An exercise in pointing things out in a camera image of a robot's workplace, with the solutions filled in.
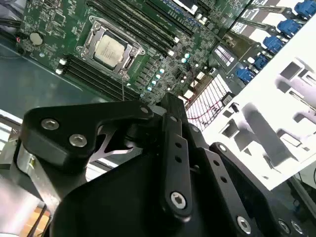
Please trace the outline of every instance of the cpu socket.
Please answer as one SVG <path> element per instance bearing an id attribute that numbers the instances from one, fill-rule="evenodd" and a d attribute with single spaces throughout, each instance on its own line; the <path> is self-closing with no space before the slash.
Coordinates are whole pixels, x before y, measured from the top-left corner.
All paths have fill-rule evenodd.
<path id="1" fill-rule="evenodd" d="M 128 69 L 138 55 L 144 55 L 142 46 L 132 37 L 95 16 L 89 17 L 92 28 L 81 49 L 81 57 L 96 68 L 110 70 L 129 79 Z"/>

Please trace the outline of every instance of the ram slot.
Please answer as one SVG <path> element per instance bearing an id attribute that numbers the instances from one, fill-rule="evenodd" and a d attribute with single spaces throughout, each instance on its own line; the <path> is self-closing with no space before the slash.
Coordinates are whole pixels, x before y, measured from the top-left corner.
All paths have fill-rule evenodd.
<path id="1" fill-rule="evenodd" d="M 203 12 L 204 15 L 207 15 L 211 10 L 211 8 L 208 5 L 206 5 L 200 0 L 197 2 L 197 6 Z"/>
<path id="2" fill-rule="evenodd" d="M 175 45 L 174 43 L 174 34 L 168 34 L 156 24 L 153 24 L 144 14 L 134 10 L 133 8 L 129 7 L 125 3 L 121 2 L 120 0 L 110 0 L 113 4 L 120 8 L 125 14 L 127 14 L 131 19 L 135 19 L 137 24 L 140 25 L 144 30 L 150 31 L 156 35 L 156 33 L 160 34 L 160 38 L 164 39 L 168 44 L 172 47 Z"/>
<path id="3" fill-rule="evenodd" d="M 121 101 L 122 85 L 120 82 L 94 69 L 87 63 L 72 57 L 64 70 L 65 75 L 75 78 L 114 101 Z M 124 87 L 125 100 L 137 100 L 139 95 L 128 87 Z"/>
<path id="4" fill-rule="evenodd" d="M 166 55 L 169 51 L 169 48 L 162 46 L 161 42 L 157 42 L 152 39 L 152 37 L 149 37 L 144 32 L 139 31 L 136 29 L 133 25 L 127 23 L 123 19 L 121 19 L 121 16 L 116 14 L 113 10 L 108 8 L 108 6 L 103 6 L 98 2 L 91 2 L 89 1 L 88 6 L 92 6 L 95 9 L 98 9 L 99 12 L 109 17 L 113 22 L 116 22 L 121 27 L 126 29 L 127 31 L 131 32 L 136 37 L 140 38 L 142 41 L 146 42 L 151 47 L 155 48 L 157 51 L 159 51 L 161 54 Z"/>
<path id="5" fill-rule="evenodd" d="M 176 19 L 168 15 L 167 12 L 165 12 L 163 9 L 161 9 L 159 6 L 155 5 L 152 0 L 146 0 L 145 4 L 147 4 L 149 7 L 157 11 L 160 15 L 162 15 L 164 18 L 166 18 L 168 21 L 172 22 L 174 25 L 176 25 L 178 28 L 180 28 L 183 32 L 188 34 L 189 36 L 193 36 L 193 31 L 182 25 L 180 22 L 178 22 Z"/>
<path id="6" fill-rule="evenodd" d="M 166 42 L 163 38 L 161 38 L 159 35 L 156 34 L 155 31 L 146 28 L 144 25 L 142 25 L 140 22 L 138 22 L 136 19 L 134 19 L 133 16 L 128 16 L 124 11 L 119 9 L 118 7 L 115 7 L 115 4 L 112 2 L 110 3 L 110 0 L 103 1 L 103 6 L 107 7 L 113 12 L 116 12 L 117 15 L 119 15 L 125 22 L 128 22 L 129 24 L 133 25 L 137 30 L 143 32 L 151 39 L 155 40 L 156 42 L 159 42 L 163 47 L 172 47 L 174 45 L 173 41 L 172 44 Z"/>

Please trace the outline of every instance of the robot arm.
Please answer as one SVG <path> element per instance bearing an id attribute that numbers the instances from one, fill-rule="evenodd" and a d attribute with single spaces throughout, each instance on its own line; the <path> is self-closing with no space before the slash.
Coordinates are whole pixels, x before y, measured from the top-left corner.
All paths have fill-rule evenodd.
<path id="1" fill-rule="evenodd" d="M 86 182 L 89 162 L 133 147 L 142 154 Z M 307 236 L 224 144 L 206 144 L 171 94 L 152 109 L 140 101 L 33 109 L 12 165 L 53 213 L 51 237 Z"/>

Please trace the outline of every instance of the green circuit board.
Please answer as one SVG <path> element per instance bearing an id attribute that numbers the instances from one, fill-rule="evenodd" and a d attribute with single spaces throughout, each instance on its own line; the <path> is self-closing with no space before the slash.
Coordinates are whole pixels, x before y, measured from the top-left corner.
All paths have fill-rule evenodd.
<path id="1" fill-rule="evenodd" d="M 33 59 L 54 72 L 65 56 L 89 64 L 82 49 L 92 32 L 91 19 L 104 19 L 117 29 L 111 33 L 124 32 L 126 39 L 141 46 L 142 53 L 129 62 L 124 76 L 112 68 L 96 70 L 107 76 L 104 80 L 123 81 L 125 87 L 154 104 L 167 91 L 180 94 L 193 77 L 206 74 L 210 52 L 217 43 L 215 35 L 225 31 L 248 2 L 198 0 L 193 15 L 172 0 L 29 0 L 20 30 L 26 37 L 21 43 Z M 42 37 L 41 44 L 34 45 L 32 33 Z M 63 76 L 89 87 L 84 80 L 68 75 L 67 67 Z M 90 89 L 111 100 L 102 90 Z"/>

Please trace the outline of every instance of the blue connector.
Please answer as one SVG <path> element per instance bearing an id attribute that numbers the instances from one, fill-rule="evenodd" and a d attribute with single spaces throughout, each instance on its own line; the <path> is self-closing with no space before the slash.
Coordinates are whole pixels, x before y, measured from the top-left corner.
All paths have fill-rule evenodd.
<path id="1" fill-rule="evenodd" d="M 263 44 L 270 52 L 276 54 L 282 49 L 285 43 L 276 36 L 270 36 L 263 40 Z"/>
<path id="2" fill-rule="evenodd" d="M 255 67 L 258 70 L 263 69 L 267 64 L 268 64 L 269 60 L 262 54 L 260 54 L 259 56 L 255 57 Z"/>
<path id="3" fill-rule="evenodd" d="M 246 68 L 237 69 L 235 75 L 246 83 L 249 83 L 255 77 L 255 74 Z"/>
<path id="4" fill-rule="evenodd" d="M 316 2 L 314 0 L 305 0 L 304 2 L 299 2 L 294 7 L 294 10 L 300 16 L 310 19 L 316 13 Z"/>
<path id="5" fill-rule="evenodd" d="M 277 25 L 277 28 L 291 38 L 300 30 L 300 28 L 302 28 L 302 25 L 296 23 L 294 20 L 288 19 L 281 21 Z"/>

